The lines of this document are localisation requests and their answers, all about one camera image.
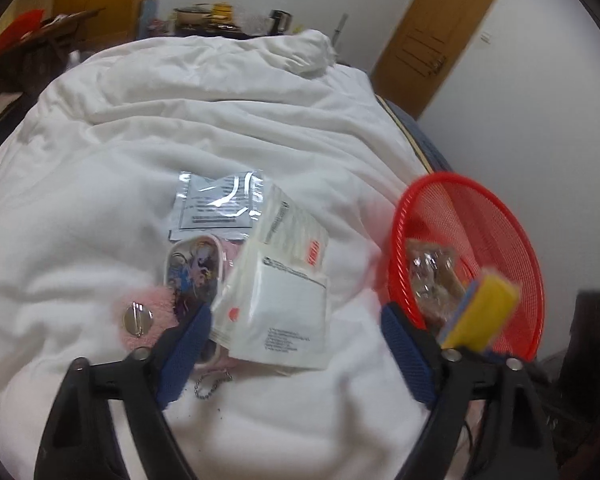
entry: pink plush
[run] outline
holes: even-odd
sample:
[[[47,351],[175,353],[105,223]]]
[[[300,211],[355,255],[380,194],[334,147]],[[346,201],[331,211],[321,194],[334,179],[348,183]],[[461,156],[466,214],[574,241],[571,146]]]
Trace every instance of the pink plush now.
[[[154,315],[154,323],[149,332],[140,337],[135,337],[127,332],[122,321],[126,310],[134,301],[144,305]],[[151,348],[158,341],[162,332],[178,325],[178,320],[173,312],[173,290],[167,286],[152,286],[125,294],[116,302],[113,312],[120,339],[127,350],[134,350],[141,346]]]

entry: red basket rim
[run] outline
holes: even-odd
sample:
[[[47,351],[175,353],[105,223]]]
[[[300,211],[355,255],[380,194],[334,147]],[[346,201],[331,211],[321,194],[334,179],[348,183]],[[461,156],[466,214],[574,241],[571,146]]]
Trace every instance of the red basket rim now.
[[[509,220],[510,224],[520,237],[520,241],[522,241],[522,244],[525,247],[525,250],[529,256],[533,274],[536,277],[536,279],[534,279],[534,284],[536,287],[536,296],[539,298],[539,304],[538,313],[536,315],[536,325],[532,330],[531,342],[529,343],[527,352],[519,357],[526,361],[531,361],[536,355],[538,345],[540,344],[540,338],[542,337],[542,330],[544,329],[544,286],[542,285],[542,274],[540,273],[540,265],[538,264],[536,253],[533,250],[531,242],[528,240],[524,229],[515,216],[513,216],[513,213],[507,208],[507,206],[505,206],[502,201],[491,191],[468,177],[448,171],[431,173],[415,180],[400,198],[400,201],[395,209],[391,243],[391,261],[395,263],[395,265],[392,266],[392,270],[396,276],[391,276],[390,279],[397,278],[402,294],[399,298],[392,298],[392,300],[397,301],[401,309],[416,327],[423,330],[426,328],[424,318],[422,317],[420,310],[417,308],[417,306],[407,301],[408,297],[413,297],[413,293],[411,291],[411,283],[409,280],[407,256],[403,248],[404,240],[406,239],[406,219],[408,212],[411,210],[411,206],[420,195],[420,191],[423,188],[432,184],[449,183],[467,186],[490,200],[493,205],[495,205],[501,211],[501,213],[506,216],[507,220]]]

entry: red mesh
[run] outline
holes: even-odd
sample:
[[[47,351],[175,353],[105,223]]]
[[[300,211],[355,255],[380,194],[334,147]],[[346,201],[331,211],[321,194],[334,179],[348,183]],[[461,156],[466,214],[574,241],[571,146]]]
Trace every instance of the red mesh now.
[[[456,274],[467,285],[483,267],[520,286],[520,305],[494,343],[497,352],[525,360],[536,355],[544,323],[544,291],[536,254],[507,207],[489,190],[455,173],[433,173],[414,182],[395,212],[389,295],[417,327],[424,320],[409,280],[407,238],[451,246]]]

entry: bed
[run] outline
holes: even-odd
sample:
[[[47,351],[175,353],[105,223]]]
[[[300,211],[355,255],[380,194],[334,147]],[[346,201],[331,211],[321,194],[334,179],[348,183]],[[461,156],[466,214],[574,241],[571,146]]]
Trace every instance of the bed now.
[[[394,204],[446,161],[316,31],[157,38],[56,79],[0,147],[0,459],[33,478],[69,362],[125,355],[111,305],[159,283],[178,172],[258,169],[328,230],[325,371],[256,365],[166,417],[201,480],[393,479],[426,420],[378,328]],[[144,478],[113,406],[131,478]]]

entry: black cable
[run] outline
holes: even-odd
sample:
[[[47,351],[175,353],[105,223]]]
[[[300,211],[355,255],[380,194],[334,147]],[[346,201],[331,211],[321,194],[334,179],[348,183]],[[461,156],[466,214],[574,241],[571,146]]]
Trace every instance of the black cable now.
[[[471,428],[469,428],[469,423],[465,420],[464,427],[466,428],[467,436],[469,438],[469,454],[474,453],[474,436],[471,433]]]

